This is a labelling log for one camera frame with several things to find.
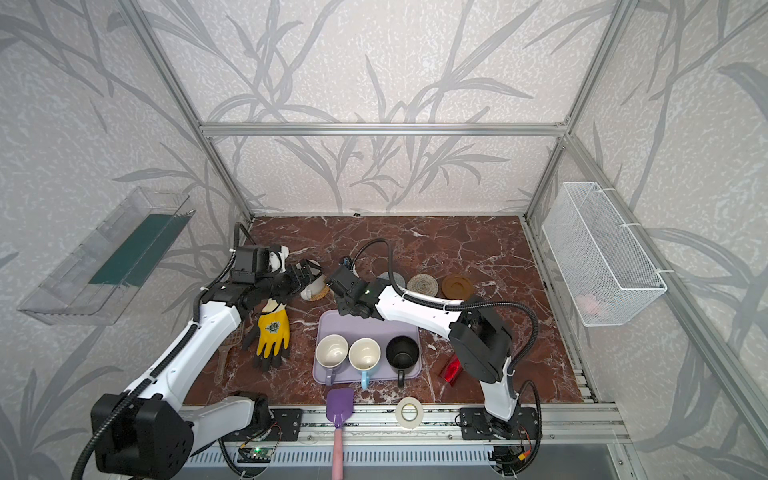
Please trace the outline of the black mug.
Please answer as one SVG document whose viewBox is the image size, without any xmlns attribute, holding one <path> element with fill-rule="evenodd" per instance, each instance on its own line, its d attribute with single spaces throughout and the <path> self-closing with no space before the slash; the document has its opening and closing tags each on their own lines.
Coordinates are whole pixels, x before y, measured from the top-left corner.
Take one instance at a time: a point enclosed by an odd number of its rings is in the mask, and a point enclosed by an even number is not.
<svg viewBox="0 0 768 480">
<path fill-rule="evenodd" d="M 392 338 L 386 347 L 386 359 L 397 373 L 397 385 L 405 386 L 406 374 L 412 370 L 420 357 L 417 342 L 408 336 Z"/>
</svg>

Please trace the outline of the white speckled mug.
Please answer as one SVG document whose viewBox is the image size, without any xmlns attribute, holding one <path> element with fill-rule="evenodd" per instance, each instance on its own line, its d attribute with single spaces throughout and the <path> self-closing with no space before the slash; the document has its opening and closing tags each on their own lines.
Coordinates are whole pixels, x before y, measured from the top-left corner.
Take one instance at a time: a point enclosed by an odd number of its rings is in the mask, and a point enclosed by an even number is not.
<svg viewBox="0 0 768 480">
<path fill-rule="evenodd" d="M 313 282 L 300 292 L 300 297 L 305 301 L 317 301 L 327 294 L 326 275 L 317 261 L 309 260 L 308 263 L 313 275 Z"/>
</svg>

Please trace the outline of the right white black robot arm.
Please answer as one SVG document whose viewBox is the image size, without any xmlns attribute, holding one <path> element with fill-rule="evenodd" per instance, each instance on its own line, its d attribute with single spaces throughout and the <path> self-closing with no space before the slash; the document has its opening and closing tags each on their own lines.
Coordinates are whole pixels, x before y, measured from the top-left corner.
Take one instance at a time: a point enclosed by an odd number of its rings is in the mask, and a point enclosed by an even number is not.
<svg viewBox="0 0 768 480">
<path fill-rule="evenodd" d="M 390 280 L 361 279 L 353 269 L 338 267 L 328 278 L 342 315 L 398 321 L 448 339 L 466 373 L 481 385 L 488 420 L 509 424 L 519 394 L 512 377 L 530 353 L 539 333 L 536 314 L 514 301 L 455 301 L 403 290 Z M 524 347 L 513 351 L 513 334 L 499 315 L 501 307 L 524 313 L 531 333 Z"/>
</svg>

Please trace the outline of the white mug purple handle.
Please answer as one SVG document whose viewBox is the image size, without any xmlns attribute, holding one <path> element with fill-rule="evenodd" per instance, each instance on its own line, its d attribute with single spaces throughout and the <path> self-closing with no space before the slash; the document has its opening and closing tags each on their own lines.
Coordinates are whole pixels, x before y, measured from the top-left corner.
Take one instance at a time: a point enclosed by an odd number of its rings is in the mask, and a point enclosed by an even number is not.
<svg viewBox="0 0 768 480">
<path fill-rule="evenodd" d="M 339 334 L 323 337 L 317 344 L 315 360 L 322 370 L 322 382 L 333 384 L 336 371 L 344 363 L 349 351 L 347 340 Z"/>
</svg>

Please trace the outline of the white patterned woven coaster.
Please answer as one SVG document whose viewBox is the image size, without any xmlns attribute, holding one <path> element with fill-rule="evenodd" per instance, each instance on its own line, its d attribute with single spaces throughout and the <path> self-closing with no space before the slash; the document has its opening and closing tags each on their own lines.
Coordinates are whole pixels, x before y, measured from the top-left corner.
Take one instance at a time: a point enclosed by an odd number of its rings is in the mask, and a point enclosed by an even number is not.
<svg viewBox="0 0 768 480">
<path fill-rule="evenodd" d="M 437 280 L 429 274 L 417 274 L 409 279 L 407 289 L 421 295 L 436 297 L 439 292 Z"/>
</svg>

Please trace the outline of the white mug blue handle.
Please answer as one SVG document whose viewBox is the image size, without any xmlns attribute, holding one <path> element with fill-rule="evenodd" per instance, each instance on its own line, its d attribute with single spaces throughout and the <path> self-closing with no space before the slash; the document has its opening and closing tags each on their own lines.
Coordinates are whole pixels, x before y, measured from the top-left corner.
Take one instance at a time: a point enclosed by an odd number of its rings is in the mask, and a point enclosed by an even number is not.
<svg viewBox="0 0 768 480">
<path fill-rule="evenodd" d="M 349 349 L 350 365 L 360 373 L 361 388 L 368 390 L 372 376 L 381 359 L 381 347 L 372 338 L 360 338 Z"/>
</svg>

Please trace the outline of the amber round coaster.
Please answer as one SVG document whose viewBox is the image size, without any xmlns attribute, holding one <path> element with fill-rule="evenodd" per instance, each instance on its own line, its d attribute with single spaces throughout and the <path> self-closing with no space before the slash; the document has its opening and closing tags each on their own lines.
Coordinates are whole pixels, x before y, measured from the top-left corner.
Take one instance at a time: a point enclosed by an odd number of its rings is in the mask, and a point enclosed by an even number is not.
<svg viewBox="0 0 768 480">
<path fill-rule="evenodd" d="M 468 300 L 475 294 L 475 287 L 466 277 L 450 274 L 443 279 L 441 292 L 446 299 Z"/>
</svg>

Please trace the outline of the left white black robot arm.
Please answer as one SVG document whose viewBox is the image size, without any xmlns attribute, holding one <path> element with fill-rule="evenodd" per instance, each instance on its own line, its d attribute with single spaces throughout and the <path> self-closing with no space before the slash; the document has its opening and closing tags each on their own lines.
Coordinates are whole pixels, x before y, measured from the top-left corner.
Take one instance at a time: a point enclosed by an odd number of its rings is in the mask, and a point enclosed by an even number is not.
<svg viewBox="0 0 768 480">
<path fill-rule="evenodd" d="M 228 397 L 183 415 L 183 402 L 208 360 L 264 301 L 280 305 L 320 277 L 321 266 L 287 261 L 285 246 L 234 247 L 225 270 L 201 289 L 193 316 L 165 352 L 120 394 L 103 395 L 91 409 L 92 437 L 72 471 L 81 479 L 90 460 L 102 473 L 171 479 L 188 458 L 250 426 L 257 397 Z"/>
</svg>

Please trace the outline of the grey blue woven coaster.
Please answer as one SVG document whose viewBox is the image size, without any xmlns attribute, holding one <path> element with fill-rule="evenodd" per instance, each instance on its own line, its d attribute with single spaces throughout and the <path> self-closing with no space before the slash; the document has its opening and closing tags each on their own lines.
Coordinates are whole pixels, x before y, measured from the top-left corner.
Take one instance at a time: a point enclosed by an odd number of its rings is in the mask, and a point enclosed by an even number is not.
<svg viewBox="0 0 768 480">
<path fill-rule="evenodd" d="M 380 274 L 379 278 L 387 282 L 388 284 L 392 284 L 391 277 L 389 276 L 388 272 L 384 272 Z M 401 274 L 394 272 L 392 278 L 394 279 L 395 283 L 398 285 L 400 289 L 406 288 L 406 280 Z"/>
</svg>

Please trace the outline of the woven straw coaster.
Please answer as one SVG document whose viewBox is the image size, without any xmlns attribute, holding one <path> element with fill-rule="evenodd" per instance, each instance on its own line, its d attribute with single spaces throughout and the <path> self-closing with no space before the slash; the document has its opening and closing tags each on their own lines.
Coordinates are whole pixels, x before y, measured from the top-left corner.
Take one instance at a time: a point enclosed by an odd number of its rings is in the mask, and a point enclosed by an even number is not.
<svg viewBox="0 0 768 480">
<path fill-rule="evenodd" d="M 329 291 L 330 289 L 327 285 L 322 285 L 321 287 L 308 286 L 301 292 L 300 296 L 305 301 L 314 302 L 323 299 Z"/>
</svg>

